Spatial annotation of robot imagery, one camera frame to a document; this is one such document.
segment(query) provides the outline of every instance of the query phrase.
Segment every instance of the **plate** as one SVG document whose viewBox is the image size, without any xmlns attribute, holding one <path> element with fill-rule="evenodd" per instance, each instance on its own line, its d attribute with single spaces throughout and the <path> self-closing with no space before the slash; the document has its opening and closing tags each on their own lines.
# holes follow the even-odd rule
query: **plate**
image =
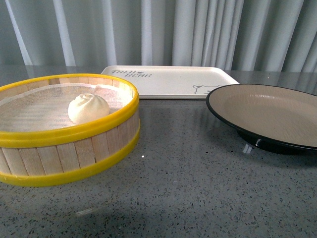
<svg viewBox="0 0 317 238">
<path fill-rule="evenodd" d="M 238 84 L 215 67 L 187 66 L 108 66 L 102 74 L 123 78 L 138 89 L 140 99 L 205 100 L 212 90 Z"/>
<path fill-rule="evenodd" d="M 210 92 L 209 110 L 250 144 L 280 154 L 317 150 L 317 97 L 256 84 Z"/>
</svg>

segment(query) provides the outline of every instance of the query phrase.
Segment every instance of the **mesh liner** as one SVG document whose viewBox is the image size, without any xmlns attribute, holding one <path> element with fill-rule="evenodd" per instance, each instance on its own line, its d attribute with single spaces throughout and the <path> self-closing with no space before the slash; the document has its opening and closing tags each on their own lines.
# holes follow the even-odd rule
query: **mesh liner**
<svg viewBox="0 0 317 238">
<path fill-rule="evenodd" d="M 0 101 L 0 131 L 31 132 L 75 125 L 68 117 L 68 105 L 81 93 L 103 97 L 110 114 L 126 106 L 132 97 L 109 85 L 65 83 L 45 86 Z"/>
</svg>

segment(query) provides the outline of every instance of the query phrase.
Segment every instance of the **bear illustration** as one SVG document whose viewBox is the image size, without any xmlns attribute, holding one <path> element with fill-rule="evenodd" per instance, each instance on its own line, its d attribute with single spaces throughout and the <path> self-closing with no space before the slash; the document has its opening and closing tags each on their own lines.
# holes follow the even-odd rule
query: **bear illustration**
<svg viewBox="0 0 317 238">
<path fill-rule="evenodd" d="M 193 88 L 196 89 L 195 94 L 208 94 L 213 89 L 220 87 L 220 86 L 223 86 L 223 85 L 218 85 L 218 86 L 193 85 Z"/>
</svg>

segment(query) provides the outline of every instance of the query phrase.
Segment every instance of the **dark plate base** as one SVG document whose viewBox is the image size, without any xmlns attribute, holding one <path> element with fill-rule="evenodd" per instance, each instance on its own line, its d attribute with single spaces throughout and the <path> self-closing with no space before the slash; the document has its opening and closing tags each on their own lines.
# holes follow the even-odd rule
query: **dark plate base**
<svg viewBox="0 0 317 238">
<path fill-rule="evenodd" d="M 237 130 L 238 134 L 249 144 L 253 145 L 254 147 L 260 148 L 262 150 L 266 150 L 275 154 L 282 154 L 282 155 L 298 155 L 304 154 L 306 151 L 303 149 L 292 148 L 284 145 L 279 145 L 276 143 L 268 142 L 262 139 L 259 139 L 255 136 L 251 136 L 246 134 L 240 130 Z"/>
</svg>

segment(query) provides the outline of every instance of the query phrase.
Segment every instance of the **black plate rim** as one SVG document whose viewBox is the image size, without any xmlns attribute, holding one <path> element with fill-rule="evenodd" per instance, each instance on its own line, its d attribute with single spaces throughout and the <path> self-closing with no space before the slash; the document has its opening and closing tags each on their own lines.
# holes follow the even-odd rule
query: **black plate rim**
<svg viewBox="0 0 317 238">
<path fill-rule="evenodd" d="M 211 111 L 211 113 L 214 116 L 216 116 L 219 120 L 221 120 L 225 124 L 235 128 L 236 130 L 239 130 L 239 131 L 241 131 L 241 132 L 243 132 L 243 133 L 245 133 L 245 134 L 247 134 L 249 136 L 256 137 L 256 138 L 258 138 L 260 140 L 263 140 L 265 142 L 272 143 L 272 144 L 275 144 L 275 145 L 278 145 L 278 146 L 284 146 L 284 147 L 288 147 L 288 148 L 292 148 L 292 149 L 298 149 L 298 150 L 313 150 L 313 151 L 317 151 L 317 146 L 314 147 L 314 146 L 293 144 L 293 143 L 289 143 L 289 142 L 285 142 L 285 141 L 281 141 L 281 140 L 276 140 L 276 139 L 273 139 L 273 138 L 269 138 L 269 137 L 254 133 L 252 131 L 249 131 L 249 130 L 247 130 L 245 128 L 242 128 L 242 127 L 240 127 L 240 126 L 228 121 L 227 119 L 225 119 L 221 115 L 219 115 L 212 108 L 212 106 L 209 103 L 210 96 L 212 95 L 212 93 L 214 93 L 217 90 L 221 90 L 221 89 L 223 89 L 225 87 L 232 87 L 232 86 L 234 86 L 234 87 L 238 86 L 239 87 L 239 85 L 257 85 L 257 86 L 265 86 L 265 87 L 275 87 L 275 88 L 287 89 L 287 90 L 290 90 L 290 91 L 296 91 L 296 92 L 300 92 L 300 93 L 304 93 L 304 94 L 308 94 L 308 95 L 312 95 L 312 96 L 317 97 L 316 95 L 313 95 L 313 94 L 310 94 L 310 93 L 305 93 L 305 92 L 302 92 L 302 91 L 299 91 L 299 90 L 296 90 L 296 89 L 289 89 L 289 88 L 284 88 L 284 87 L 280 87 L 280 86 L 272 86 L 272 85 L 265 85 L 265 84 L 230 84 L 230 85 L 225 85 L 225 86 L 222 86 L 222 87 L 218 87 L 218 88 L 212 90 L 211 92 L 209 92 L 207 97 L 206 97 L 206 104 L 207 104 L 208 109 Z"/>
</svg>

